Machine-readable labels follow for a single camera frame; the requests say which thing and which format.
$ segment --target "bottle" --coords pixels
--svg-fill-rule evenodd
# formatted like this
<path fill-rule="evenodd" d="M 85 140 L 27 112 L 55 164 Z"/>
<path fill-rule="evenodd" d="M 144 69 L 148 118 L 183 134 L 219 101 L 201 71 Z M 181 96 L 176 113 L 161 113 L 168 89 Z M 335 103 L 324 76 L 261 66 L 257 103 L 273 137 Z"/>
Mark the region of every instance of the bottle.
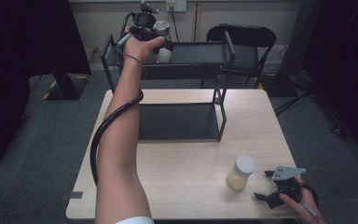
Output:
<path fill-rule="evenodd" d="M 239 156 L 227 176 L 228 185 L 237 192 L 243 191 L 249 176 L 255 170 L 255 161 L 249 156 Z"/>
<path fill-rule="evenodd" d="M 166 21 L 156 21 L 153 30 L 156 35 L 163 35 L 165 39 L 171 40 L 170 24 Z M 158 55 L 155 55 L 156 63 L 168 63 L 170 59 L 171 51 L 165 48 L 161 48 Z"/>

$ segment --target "wall outlet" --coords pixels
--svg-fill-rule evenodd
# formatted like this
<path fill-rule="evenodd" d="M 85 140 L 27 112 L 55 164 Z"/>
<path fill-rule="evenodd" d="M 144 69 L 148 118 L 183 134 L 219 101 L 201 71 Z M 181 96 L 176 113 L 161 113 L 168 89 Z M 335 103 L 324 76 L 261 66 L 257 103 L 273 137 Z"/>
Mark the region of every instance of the wall outlet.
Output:
<path fill-rule="evenodd" d="M 187 10 L 186 0 L 176 0 L 176 11 L 184 12 Z"/>
<path fill-rule="evenodd" d="M 171 12 L 170 7 L 172 7 L 175 12 L 185 12 L 187 10 L 186 0 L 168 0 L 165 3 L 165 9 L 167 12 Z"/>
<path fill-rule="evenodd" d="M 166 1 L 165 7 L 166 7 L 165 9 L 167 10 L 167 12 L 171 11 L 170 7 L 173 8 L 173 11 L 176 11 L 176 0 Z"/>

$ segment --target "white sleeve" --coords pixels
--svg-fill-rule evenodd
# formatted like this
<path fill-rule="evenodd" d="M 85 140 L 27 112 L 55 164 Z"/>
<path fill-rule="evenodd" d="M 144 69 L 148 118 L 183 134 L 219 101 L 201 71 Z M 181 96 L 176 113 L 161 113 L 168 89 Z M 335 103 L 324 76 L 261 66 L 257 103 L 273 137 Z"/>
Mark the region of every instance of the white sleeve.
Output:
<path fill-rule="evenodd" d="M 130 217 L 116 224 L 154 224 L 154 222 L 150 217 Z"/>

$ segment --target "metal shelf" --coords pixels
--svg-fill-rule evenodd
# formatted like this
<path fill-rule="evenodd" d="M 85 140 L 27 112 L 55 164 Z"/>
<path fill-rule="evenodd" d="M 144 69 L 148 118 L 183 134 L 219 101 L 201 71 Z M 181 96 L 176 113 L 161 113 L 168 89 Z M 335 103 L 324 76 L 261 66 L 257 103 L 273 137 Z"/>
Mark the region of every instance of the metal shelf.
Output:
<path fill-rule="evenodd" d="M 119 52 L 112 35 L 108 35 L 100 58 L 112 92 L 115 86 L 109 67 L 121 71 Z M 228 33 L 224 41 L 175 43 L 171 60 L 156 63 L 151 55 L 144 63 L 145 79 L 201 79 L 216 78 L 211 102 L 198 104 L 165 104 L 141 106 L 140 140 L 208 140 L 220 141 L 227 121 L 223 106 L 227 85 L 221 89 L 221 66 L 228 68 L 229 77 L 235 58 Z M 222 123 L 217 121 L 215 107 L 220 106 Z"/>

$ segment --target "black chair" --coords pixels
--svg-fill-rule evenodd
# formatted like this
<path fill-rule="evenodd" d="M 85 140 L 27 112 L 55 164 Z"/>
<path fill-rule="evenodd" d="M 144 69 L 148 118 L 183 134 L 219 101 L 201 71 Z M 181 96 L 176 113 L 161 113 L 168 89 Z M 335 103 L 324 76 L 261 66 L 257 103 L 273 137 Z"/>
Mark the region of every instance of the black chair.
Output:
<path fill-rule="evenodd" d="M 275 44 L 276 35 L 270 29 L 260 26 L 250 26 L 237 23 L 223 23 L 216 25 L 208 31 L 207 41 L 222 41 L 224 33 L 228 32 L 236 52 L 231 75 L 255 77 L 256 89 L 261 83 L 261 73 L 267 56 Z M 266 48 L 263 56 L 258 59 L 257 48 Z M 227 73 L 227 68 L 222 67 L 222 74 Z"/>

